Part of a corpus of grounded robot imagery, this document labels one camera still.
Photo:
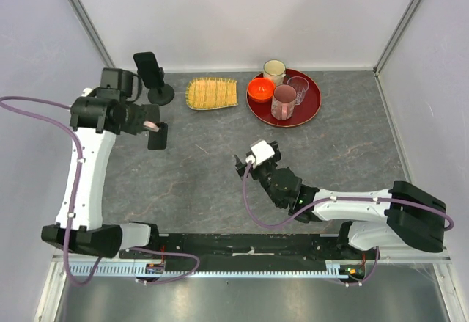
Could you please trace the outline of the black round-base phone stand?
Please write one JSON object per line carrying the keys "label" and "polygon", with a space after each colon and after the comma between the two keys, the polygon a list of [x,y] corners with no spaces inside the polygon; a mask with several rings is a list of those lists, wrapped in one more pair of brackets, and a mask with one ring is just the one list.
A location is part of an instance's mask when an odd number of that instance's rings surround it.
{"label": "black round-base phone stand", "polygon": [[137,70],[144,86],[148,89],[148,100],[152,104],[165,106],[172,102],[175,96],[174,88],[164,81],[164,70],[162,67],[150,69],[149,67]]}

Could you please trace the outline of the black smartphone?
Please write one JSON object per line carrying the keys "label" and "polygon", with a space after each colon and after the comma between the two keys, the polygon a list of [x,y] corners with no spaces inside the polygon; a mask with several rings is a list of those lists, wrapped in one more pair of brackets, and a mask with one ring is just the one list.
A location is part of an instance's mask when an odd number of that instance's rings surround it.
{"label": "black smartphone", "polygon": [[157,89],[164,85],[161,68],[153,52],[138,52],[133,55],[137,73],[147,89]]}

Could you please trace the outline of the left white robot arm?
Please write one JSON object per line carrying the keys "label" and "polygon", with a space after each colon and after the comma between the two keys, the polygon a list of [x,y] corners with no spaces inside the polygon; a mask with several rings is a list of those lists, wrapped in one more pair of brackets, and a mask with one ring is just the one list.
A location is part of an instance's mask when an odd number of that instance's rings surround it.
{"label": "left white robot arm", "polygon": [[104,224],[102,215],[106,169],[117,136],[146,132],[149,150],[166,149],[168,125],[161,121],[158,105],[137,104],[142,89],[137,74],[105,68],[99,87],[85,89],[70,107],[67,130],[74,138],[67,187],[54,224],[42,228],[44,242],[95,257],[113,258],[133,247],[145,258],[160,252],[156,225]]}

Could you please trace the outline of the black folding phone stand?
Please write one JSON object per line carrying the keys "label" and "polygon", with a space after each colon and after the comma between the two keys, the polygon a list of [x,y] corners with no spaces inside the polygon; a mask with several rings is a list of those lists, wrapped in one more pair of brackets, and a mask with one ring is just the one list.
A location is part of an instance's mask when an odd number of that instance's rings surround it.
{"label": "black folding phone stand", "polygon": [[154,123],[161,123],[162,129],[155,133],[149,132],[147,149],[148,150],[165,150],[167,146],[167,137],[168,137],[168,124],[163,122],[160,119],[160,107],[157,104],[147,104],[144,105],[146,112],[146,120],[149,120]]}

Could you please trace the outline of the pink-cased smartphone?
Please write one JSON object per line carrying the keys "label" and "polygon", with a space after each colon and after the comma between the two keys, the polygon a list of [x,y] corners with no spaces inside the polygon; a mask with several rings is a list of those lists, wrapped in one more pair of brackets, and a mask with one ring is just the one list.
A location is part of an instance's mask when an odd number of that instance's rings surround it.
{"label": "pink-cased smartphone", "polygon": [[146,120],[143,122],[143,127],[147,131],[157,133],[162,129],[163,126],[161,123],[154,123],[149,120]]}

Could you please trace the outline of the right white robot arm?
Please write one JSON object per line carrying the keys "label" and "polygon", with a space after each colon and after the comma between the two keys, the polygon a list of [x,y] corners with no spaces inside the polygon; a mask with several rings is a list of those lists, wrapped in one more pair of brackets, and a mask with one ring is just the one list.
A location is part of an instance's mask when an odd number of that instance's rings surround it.
{"label": "right white robot arm", "polygon": [[245,159],[235,159],[235,169],[246,182],[259,182],[272,203],[288,211],[288,219],[260,227],[278,229],[297,220],[302,223],[343,223],[336,239],[337,253],[353,258],[359,252],[406,244],[422,252],[443,251],[444,235],[454,227],[446,204],[407,181],[395,181],[389,189],[340,192],[307,186],[289,167],[278,167],[277,142],[260,140],[251,145]]}

